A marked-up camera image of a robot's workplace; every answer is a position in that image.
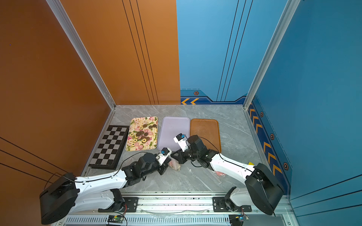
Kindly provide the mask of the ziploc bag mixed cookies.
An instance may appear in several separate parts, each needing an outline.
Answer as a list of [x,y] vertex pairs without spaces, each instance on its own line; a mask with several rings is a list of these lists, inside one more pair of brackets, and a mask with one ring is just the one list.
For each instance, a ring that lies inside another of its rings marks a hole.
[[171,167],[172,169],[176,170],[176,171],[181,170],[181,165],[174,158],[171,158],[170,162],[168,163],[168,166]]

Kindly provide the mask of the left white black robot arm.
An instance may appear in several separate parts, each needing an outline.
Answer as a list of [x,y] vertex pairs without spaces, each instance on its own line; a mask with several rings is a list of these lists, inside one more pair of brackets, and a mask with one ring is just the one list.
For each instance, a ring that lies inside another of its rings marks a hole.
[[111,173],[91,177],[62,175],[40,194],[41,223],[55,223],[73,212],[121,210],[124,199],[120,189],[140,183],[154,172],[163,175],[171,161],[169,155],[144,152],[139,160]]

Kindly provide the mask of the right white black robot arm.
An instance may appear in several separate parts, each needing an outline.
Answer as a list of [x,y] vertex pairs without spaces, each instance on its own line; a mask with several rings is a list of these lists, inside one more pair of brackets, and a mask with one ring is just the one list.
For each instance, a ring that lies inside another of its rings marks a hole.
[[180,149],[171,156],[179,164],[198,162],[202,168],[223,173],[245,185],[244,189],[234,186],[225,195],[228,211],[239,211],[243,205],[253,204],[267,215],[274,214],[284,188],[266,165],[248,165],[225,157],[219,151],[207,148],[197,135],[178,134],[173,140]]

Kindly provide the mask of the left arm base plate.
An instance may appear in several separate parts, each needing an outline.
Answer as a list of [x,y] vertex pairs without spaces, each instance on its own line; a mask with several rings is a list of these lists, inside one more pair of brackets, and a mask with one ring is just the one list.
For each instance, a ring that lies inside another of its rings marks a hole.
[[126,197],[120,200],[115,200],[114,203],[106,209],[98,209],[98,212],[120,212],[134,213],[137,210],[139,199],[137,197]]

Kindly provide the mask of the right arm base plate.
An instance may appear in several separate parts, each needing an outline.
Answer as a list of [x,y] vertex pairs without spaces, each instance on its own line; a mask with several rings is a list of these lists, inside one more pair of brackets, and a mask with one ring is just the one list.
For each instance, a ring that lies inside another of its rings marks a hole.
[[224,197],[213,197],[214,212],[252,212],[250,205],[236,206],[231,201],[226,201]]

